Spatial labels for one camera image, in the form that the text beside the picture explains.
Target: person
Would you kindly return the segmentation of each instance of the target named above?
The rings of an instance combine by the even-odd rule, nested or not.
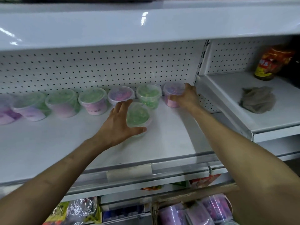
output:
[[[195,118],[220,161],[258,210],[273,224],[299,223],[300,178],[285,163],[217,121],[200,106],[194,86],[186,83],[184,93],[170,99]],[[42,224],[93,159],[129,137],[145,132],[145,127],[129,128],[126,124],[131,102],[117,103],[92,138],[2,198],[1,223]]]

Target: forearm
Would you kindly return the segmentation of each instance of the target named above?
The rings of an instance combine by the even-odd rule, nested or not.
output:
[[[7,225],[42,224],[99,152],[92,140],[0,200],[0,221]]]
[[[254,187],[261,192],[282,183],[299,183],[298,176],[280,159],[230,130],[201,107],[192,109],[191,114],[240,187],[251,191]]]

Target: white shelf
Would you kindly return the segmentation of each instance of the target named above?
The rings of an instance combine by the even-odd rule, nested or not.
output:
[[[206,75],[198,78],[200,92],[212,99],[241,133],[261,142],[300,134],[300,89],[274,78],[262,81],[252,72]],[[254,114],[241,106],[242,88],[269,86],[276,96],[275,106],[264,114]]]
[[[0,4],[0,51],[299,34],[299,9],[300,0]]]
[[[59,119],[51,114],[38,122],[22,118],[0,126],[3,148],[0,152],[0,183],[33,178],[93,136],[108,115],[109,111],[92,116],[81,109],[71,118]],[[144,136],[128,139],[103,152],[87,170],[161,162],[208,151],[211,147],[194,119],[180,108],[167,107],[161,100]]]

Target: cloth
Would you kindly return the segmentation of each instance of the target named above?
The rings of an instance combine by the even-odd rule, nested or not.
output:
[[[276,97],[272,90],[273,88],[267,86],[243,88],[240,105],[256,114],[270,111],[276,103]]]

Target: left hand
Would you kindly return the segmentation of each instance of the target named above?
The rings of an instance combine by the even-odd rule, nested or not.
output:
[[[146,127],[129,128],[126,123],[126,116],[132,100],[118,102],[111,110],[109,117],[103,123],[99,131],[91,138],[95,146],[105,149],[118,145],[134,135],[147,131]]]

